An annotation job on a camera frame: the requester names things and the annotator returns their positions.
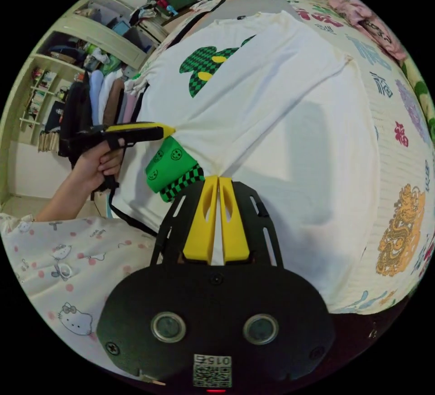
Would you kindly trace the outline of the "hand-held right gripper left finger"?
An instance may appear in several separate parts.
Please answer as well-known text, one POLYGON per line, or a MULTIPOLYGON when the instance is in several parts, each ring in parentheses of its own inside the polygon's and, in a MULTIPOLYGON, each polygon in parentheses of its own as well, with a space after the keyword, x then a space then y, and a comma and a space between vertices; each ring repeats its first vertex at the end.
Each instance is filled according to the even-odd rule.
POLYGON ((189 261, 210 264, 215 238, 218 177, 209 176, 200 183, 203 186, 184 245, 183 256, 189 261))

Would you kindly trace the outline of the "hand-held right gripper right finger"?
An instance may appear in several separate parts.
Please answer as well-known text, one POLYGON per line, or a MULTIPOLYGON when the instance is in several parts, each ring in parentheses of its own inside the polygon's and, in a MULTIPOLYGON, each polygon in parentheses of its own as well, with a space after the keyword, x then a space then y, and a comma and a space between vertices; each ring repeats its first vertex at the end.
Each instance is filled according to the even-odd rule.
POLYGON ((246 261, 249 258, 249 247, 230 178, 219 177, 219 200, 223 262, 246 261))

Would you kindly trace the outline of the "person's left hand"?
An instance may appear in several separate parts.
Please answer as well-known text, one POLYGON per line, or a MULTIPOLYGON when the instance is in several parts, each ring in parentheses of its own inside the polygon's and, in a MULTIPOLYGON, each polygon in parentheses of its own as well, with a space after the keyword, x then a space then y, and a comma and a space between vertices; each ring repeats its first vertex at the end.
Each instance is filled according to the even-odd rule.
POLYGON ((92 147, 79 157, 70 173, 74 188, 90 195, 105 177, 118 175, 123 156, 122 148, 111 150, 106 141, 92 147))

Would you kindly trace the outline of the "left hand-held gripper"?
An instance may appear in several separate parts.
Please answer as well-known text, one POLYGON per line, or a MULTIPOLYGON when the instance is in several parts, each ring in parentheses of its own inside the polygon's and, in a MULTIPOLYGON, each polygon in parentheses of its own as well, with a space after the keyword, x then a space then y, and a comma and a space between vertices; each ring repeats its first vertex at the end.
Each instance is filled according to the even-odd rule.
MULTIPOLYGON (((135 122, 107 127, 91 127, 69 137, 62 136, 59 142, 59 152, 69 159, 74 168, 83 153, 104 141, 109 144, 111 150, 126 149, 138 142, 166 139, 176 131, 175 128, 167 125, 161 126, 160 123, 155 122, 135 122)), ((81 190, 74 188, 70 175, 66 180, 66 187, 77 190, 80 196, 86 196, 81 190)), ((117 187, 116 177, 107 176, 98 188, 115 190, 117 187)))

